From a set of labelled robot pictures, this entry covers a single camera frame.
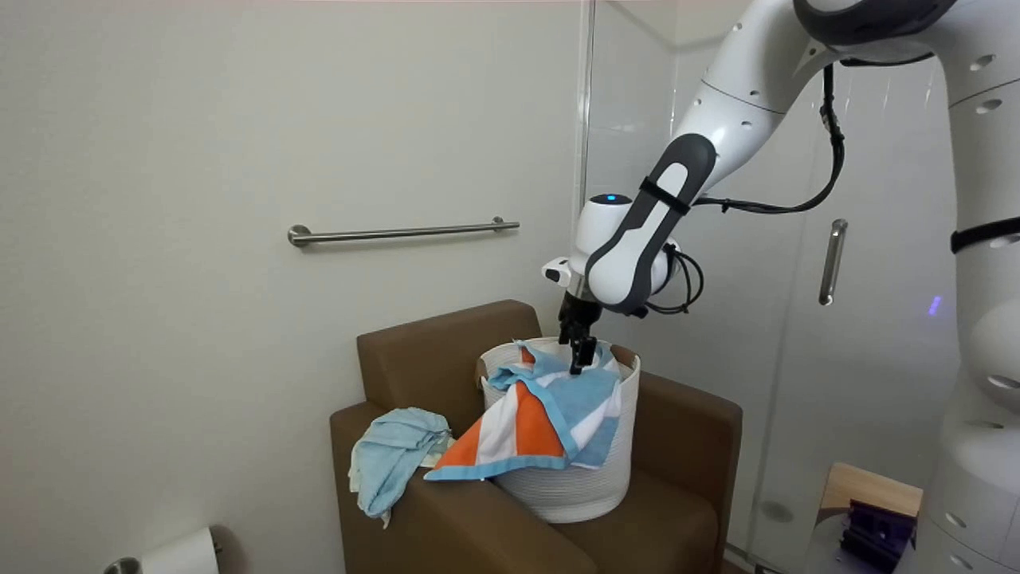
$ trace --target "grab bar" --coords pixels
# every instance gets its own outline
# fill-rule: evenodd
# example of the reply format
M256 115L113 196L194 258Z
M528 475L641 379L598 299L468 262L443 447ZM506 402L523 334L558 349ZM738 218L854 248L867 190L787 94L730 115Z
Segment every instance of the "grab bar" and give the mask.
M405 229L355 229L355 231L313 231L298 222L287 231L287 243L298 248L322 245L322 243L381 243L381 240L405 240L405 235L466 235L466 231L510 231L519 229L516 221L493 218L491 222L468 225L405 225Z

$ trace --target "door handle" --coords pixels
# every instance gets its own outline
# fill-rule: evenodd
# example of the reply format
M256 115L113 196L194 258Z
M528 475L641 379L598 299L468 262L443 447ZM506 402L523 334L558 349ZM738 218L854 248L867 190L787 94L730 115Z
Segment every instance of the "door handle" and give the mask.
M847 221L833 221L833 225L830 225L830 248L827 248L819 305L833 305L836 303L836 283L840 283L841 245L847 240L847 225L850 225Z

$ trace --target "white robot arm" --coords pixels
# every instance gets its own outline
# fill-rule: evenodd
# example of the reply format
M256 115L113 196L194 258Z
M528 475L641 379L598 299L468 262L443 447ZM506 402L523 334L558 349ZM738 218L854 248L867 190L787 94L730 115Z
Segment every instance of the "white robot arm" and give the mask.
M569 297L560 340L583 362L601 310L643 314L670 281L674 225L740 168L780 124L798 92L836 60L908 64L936 56L946 76L957 160L959 349L967 409L946 419L928 522L953 546L1020 571L1020 4L1017 0L755 0L730 27L674 143L634 205L592 201L576 254L544 270ZM924 540L917 571L950 571Z

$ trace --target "toilet paper roll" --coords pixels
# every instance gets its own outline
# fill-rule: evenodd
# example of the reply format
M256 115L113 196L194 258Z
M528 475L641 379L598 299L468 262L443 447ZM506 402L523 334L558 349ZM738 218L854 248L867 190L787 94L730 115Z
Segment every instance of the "toilet paper roll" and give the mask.
M216 546L211 529L199 529L149 556L141 556L141 574L220 574Z

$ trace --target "cable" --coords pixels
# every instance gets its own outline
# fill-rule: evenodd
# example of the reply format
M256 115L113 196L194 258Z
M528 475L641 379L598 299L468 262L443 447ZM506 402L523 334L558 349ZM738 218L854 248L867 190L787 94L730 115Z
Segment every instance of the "cable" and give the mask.
M827 66L827 94L822 94L822 106L819 106L819 115L822 115L822 124L827 124L827 131L830 131L830 147L833 147L833 168L830 168L830 181L827 181L827 189L816 193L816 196L809 196L809 201L804 201L804 205L792 205L792 207L783 207L783 205L760 205L760 201L735 201L735 196L698 196L696 205L719 205L723 212L728 211L751 211L751 212L804 212L804 211L814 211L814 207L819 207L830 193L833 193L833 189L836 189L836 181L840 181L840 171L841 171L841 164L846 164L846 132L841 132L841 127L840 127L840 115L836 115L836 71L833 71L833 64Z
M689 313L702 299L704 270L691 254L678 252L676 245L668 245L663 252L670 254L668 258L670 262L670 276L674 276L676 266L681 270L686 299L678 305L659 305L659 303L649 299L649 310L654 310L659 314L678 314L678 313Z

